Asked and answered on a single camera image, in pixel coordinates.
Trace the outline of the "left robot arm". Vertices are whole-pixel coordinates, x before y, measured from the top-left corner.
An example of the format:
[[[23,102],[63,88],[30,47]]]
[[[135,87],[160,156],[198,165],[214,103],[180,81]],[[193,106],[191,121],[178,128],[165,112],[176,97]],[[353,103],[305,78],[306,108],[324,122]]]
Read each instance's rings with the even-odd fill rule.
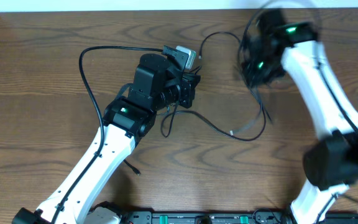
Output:
[[[190,73],[194,50],[177,46],[141,49],[134,80],[104,111],[93,142],[59,188],[35,211],[22,208],[13,223],[120,223],[121,215],[93,203],[117,167],[151,130],[158,110],[172,103],[189,108],[200,76]]]

